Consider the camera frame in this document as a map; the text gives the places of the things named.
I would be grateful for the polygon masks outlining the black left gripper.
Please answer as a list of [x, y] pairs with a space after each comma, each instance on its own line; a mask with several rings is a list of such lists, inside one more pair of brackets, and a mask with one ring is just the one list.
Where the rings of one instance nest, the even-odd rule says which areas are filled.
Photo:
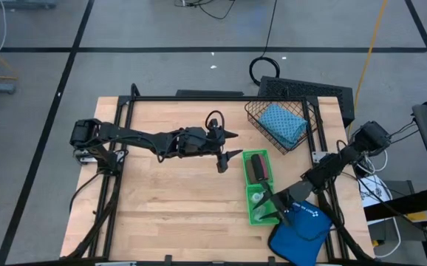
[[[214, 155], [217, 158], [217, 171], [224, 173], [228, 169], [228, 161], [243, 152], [242, 149], [227, 151], [223, 153], [222, 148], [224, 142], [216, 142], [208, 139], [208, 132], [200, 127], [186, 128], [179, 136], [177, 144], [178, 157], [196, 157], [204, 155]], [[235, 138], [239, 135], [237, 133], [224, 130], [224, 139]]]

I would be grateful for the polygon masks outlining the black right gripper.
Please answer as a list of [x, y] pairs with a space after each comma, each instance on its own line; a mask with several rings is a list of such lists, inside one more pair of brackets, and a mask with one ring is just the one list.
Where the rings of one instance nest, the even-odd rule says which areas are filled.
[[292, 184], [284, 190], [273, 194], [272, 191], [263, 191], [262, 198], [254, 205], [253, 210], [265, 204], [272, 197], [272, 202], [277, 211], [265, 214], [261, 219], [280, 219], [286, 226], [290, 225], [287, 217], [289, 210], [294, 202], [302, 202], [313, 190], [313, 185], [309, 181], [302, 180]]

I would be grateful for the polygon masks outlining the black bandage roll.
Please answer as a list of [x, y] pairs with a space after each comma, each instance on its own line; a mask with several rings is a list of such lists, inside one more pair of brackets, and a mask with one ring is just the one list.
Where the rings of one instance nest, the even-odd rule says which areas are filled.
[[258, 154], [253, 154], [250, 159], [251, 159], [255, 178], [257, 182], [260, 183], [264, 179], [264, 169], [263, 169], [261, 158]]

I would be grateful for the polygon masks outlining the pink bandage roll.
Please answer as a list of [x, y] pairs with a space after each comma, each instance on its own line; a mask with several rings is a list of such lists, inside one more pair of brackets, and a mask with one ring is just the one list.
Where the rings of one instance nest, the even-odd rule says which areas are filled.
[[268, 173], [268, 167], [266, 164], [266, 160], [265, 160], [264, 156], [261, 154], [259, 155], [259, 159], [260, 159], [261, 164], [262, 164], [262, 169], [263, 169], [263, 173], [264, 173], [264, 180], [269, 181], [270, 175]]

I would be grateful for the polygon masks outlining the light blue patterned pouch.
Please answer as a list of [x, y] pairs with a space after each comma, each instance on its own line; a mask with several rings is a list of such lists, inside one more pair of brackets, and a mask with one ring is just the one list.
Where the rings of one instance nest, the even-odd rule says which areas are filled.
[[278, 104], [269, 105], [259, 123], [286, 149], [291, 149], [305, 132], [307, 121]]

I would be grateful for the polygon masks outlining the green plastic basket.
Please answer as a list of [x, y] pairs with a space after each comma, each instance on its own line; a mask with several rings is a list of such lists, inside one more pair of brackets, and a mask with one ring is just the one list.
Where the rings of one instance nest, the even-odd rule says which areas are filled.
[[246, 165], [245, 165], [245, 161], [250, 160], [250, 158], [253, 154], [258, 154], [258, 155], [261, 154], [264, 156], [264, 158], [266, 160], [267, 167], [268, 167], [268, 173], [270, 175], [270, 180], [267, 182], [270, 184], [270, 186], [273, 186], [274, 185], [274, 177], [273, 177], [273, 172], [272, 172], [272, 168], [271, 168], [271, 164], [270, 164], [270, 158], [268, 156], [266, 149], [249, 150], [249, 151], [243, 151], [242, 152], [242, 161], [243, 161], [243, 169], [244, 169], [244, 176], [245, 176], [246, 185], [254, 185], [254, 184], [248, 183]]
[[[250, 200], [250, 198], [251, 198], [252, 194], [261, 193], [263, 191], [264, 191], [264, 189], [259, 184], [247, 185], [246, 186], [247, 212], [248, 212], [249, 223], [252, 226], [270, 226], [270, 225], [276, 225], [279, 223], [279, 220], [274, 219], [274, 218], [262, 219], [261, 221], [256, 221], [253, 219], [253, 207], [254, 207], [255, 203], [253, 203]], [[270, 200], [268, 200], [263, 205], [267, 208], [266, 214], [276, 211], [276, 207], [274, 206], [274, 204]]]

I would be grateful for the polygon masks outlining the blue first aid pouch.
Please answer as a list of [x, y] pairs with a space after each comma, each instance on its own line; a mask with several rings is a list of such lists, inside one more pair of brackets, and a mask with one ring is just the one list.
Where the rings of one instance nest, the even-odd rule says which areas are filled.
[[308, 201], [294, 202], [286, 213], [290, 225], [277, 224], [268, 239], [272, 252], [294, 266], [315, 266], [332, 227], [331, 219]]

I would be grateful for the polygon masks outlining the white printed bag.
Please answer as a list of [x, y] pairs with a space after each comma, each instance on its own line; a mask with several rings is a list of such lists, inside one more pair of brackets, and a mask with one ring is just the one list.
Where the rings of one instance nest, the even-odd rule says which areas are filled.
[[393, 199], [387, 185], [377, 175], [360, 178], [358, 184], [363, 207], [369, 207], [381, 201], [387, 202]]

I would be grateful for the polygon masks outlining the black beam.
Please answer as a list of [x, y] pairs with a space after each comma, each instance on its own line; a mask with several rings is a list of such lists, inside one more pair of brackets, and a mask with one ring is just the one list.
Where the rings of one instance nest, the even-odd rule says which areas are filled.
[[427, 211], [427, 190], [364, 208], [367, 221]]

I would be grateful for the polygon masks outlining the grey flat base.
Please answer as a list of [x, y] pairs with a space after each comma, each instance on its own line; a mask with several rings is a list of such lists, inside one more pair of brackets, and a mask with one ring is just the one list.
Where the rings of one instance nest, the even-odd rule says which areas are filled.
[[58, 0], [0, 0], [0, 8], [10, 9], [53, 9]]

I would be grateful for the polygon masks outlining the black metal table frame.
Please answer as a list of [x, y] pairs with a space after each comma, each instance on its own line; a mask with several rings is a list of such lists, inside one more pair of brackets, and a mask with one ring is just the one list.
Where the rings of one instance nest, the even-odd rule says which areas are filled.
[[[95, 118], [150, 133], [202, 126], [212, 115], [225, 119], [236, 133], [226, 149], [264, 149], [278, 190], [297, 182], [311, 165], [306, 143], [282, 154], [247, 119], [242, 98], [139, 97], [128, 107], [120, 97], [101, 97]], [[218, 266], [230, 262], [263, 265], [272, 256], [271, 229], [252, 226], [247, 218], [242, 158], [233, 157], [219, 173], [213, 156], [159, 163], [145, 149], [131, 148], [121, 179], [120, 201], [111, 232], [109, 259]]]

